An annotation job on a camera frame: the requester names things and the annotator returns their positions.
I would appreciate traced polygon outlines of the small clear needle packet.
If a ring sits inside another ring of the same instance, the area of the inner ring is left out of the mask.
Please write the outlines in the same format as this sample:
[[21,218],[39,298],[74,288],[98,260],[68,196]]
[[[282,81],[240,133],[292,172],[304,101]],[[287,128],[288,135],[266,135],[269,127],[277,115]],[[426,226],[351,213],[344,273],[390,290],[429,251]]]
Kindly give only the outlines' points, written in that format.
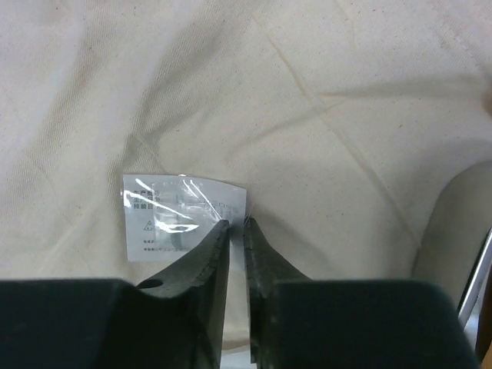
[[126,174],[122,181],[129,261],[176,261],[225,220],[231,267],[244,268],[246,189],[185,175]]

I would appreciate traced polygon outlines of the stainless steel tray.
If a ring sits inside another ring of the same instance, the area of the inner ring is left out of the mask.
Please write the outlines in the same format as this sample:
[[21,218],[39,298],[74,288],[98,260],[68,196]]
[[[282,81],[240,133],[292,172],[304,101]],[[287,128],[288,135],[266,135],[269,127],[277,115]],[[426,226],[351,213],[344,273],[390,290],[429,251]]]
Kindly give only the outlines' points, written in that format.
[[491,230],[487,232],[465,285],[458,317],[480,362],[491,343]]

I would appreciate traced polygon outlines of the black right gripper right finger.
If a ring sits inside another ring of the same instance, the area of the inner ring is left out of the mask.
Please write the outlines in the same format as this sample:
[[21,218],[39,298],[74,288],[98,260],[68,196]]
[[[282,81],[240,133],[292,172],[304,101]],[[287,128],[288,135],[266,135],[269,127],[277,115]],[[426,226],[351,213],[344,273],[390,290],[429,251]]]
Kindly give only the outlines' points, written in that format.
[[251,361],[259,368],[477,368],[454,306],[415,280],[308,278],[244,228]]

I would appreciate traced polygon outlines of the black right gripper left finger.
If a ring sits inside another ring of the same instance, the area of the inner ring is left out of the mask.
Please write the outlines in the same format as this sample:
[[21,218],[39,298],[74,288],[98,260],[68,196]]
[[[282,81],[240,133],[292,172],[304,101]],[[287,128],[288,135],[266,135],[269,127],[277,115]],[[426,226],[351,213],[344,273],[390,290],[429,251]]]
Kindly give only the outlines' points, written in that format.
[[217,368],[221,362],[230,231],[142,281],[1,283],[3,368]]

